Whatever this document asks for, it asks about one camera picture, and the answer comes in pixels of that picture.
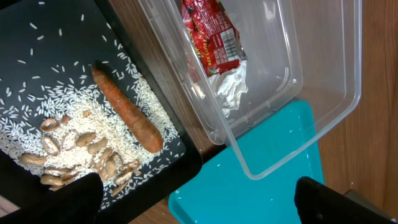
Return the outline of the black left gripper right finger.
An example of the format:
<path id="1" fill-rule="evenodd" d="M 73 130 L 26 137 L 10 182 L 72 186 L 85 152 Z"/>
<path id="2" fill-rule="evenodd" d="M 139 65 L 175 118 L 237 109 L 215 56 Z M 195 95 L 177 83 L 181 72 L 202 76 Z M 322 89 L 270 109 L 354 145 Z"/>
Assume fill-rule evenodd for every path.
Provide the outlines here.
<path id="1" fill-rule="evenodd" d="M 306 176 L 296 183 L 294 203 L 302 224 L 394 224 Z"/>

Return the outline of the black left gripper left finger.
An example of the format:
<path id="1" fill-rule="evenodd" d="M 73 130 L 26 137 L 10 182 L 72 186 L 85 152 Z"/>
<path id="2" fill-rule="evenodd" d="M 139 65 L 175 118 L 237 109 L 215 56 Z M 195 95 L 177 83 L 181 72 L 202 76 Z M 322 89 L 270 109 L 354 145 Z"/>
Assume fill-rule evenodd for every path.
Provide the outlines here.
<path id="1" fill-rule="evenodd" d="M 93 223 L 103 198 L 103 183 L 90 173 L 44 199 L 1 218 L 1 223 Z"/>

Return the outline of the rice and food scraps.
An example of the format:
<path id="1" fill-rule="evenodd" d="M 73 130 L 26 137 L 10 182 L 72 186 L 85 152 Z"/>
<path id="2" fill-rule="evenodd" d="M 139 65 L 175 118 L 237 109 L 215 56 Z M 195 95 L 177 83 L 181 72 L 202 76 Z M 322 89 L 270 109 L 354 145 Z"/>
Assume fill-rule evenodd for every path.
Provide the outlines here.
<path id="1" fill-rule="evenodd" d="M 16 163 L 22 155 L 39 157 L 39 162 L 24 166 L 36 176 L 59 179 L 70 174 L 72 180 L 77 180 L 99 172 L 104 185 L 102 208 L 109 207 L 109 199 L 147 182 L 153 173 L 145 166 L 169 153 L 168 143 L 177 138 L 176 127 L 137 66 L 124 52 L 116 57 L 125 61 L 125 66 L 119 73 L 107 74 L 160 131 L 164 143 L 157 153 L 143 148 L 94 80 L 81 88 L 64 83 L 44 86 L 44 97 L 28 96 L 39 105 L 35 110 L 24 109 L 22 121 L 17 121 L 16 114 L 1 113 L 3 153 Z M 90 65 L 101 69 L 95 63 Z"/>

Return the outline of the orange carrot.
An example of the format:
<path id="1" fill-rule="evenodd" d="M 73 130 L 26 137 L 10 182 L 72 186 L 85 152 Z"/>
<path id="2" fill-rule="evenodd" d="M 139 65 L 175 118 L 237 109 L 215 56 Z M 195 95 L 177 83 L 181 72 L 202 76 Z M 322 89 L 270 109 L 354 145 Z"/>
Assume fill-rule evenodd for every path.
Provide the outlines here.
<path id="1" fill-rule="evenodd" d="M 143 148 L 157 153 L 163 148 L 160 131 L 145 117 L 139 108 L 116 86 L 116 84 L 96 66 L 90 65 L 91 74 L 98 88 L 121 117 L 130 132 Z"/>

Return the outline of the aluminium foil ball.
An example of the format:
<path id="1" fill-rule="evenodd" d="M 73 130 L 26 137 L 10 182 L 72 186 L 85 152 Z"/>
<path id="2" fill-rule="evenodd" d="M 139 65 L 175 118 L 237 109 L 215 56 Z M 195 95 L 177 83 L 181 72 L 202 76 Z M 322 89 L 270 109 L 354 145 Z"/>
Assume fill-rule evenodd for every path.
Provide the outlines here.
<path id="1" fill-rule="evenodd" d="M 226 118 L 231 111 L 239 109 L 241 95 L 248 92 L 246 70 L 247 61 L 243 60 L 237 68 L 208 78 L 217 103 Z"/>

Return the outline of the red snack wrapper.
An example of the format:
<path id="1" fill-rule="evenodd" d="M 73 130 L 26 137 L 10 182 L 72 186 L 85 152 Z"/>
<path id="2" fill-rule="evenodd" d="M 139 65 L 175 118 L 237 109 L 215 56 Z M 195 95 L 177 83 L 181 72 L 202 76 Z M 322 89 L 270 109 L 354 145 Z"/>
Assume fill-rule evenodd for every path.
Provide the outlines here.
<path id="1" fill-rule="evenodd" d="M 220 1 L 181 0 L 181 16 L 208 77 L 238 68 L 248 59 Z"/>

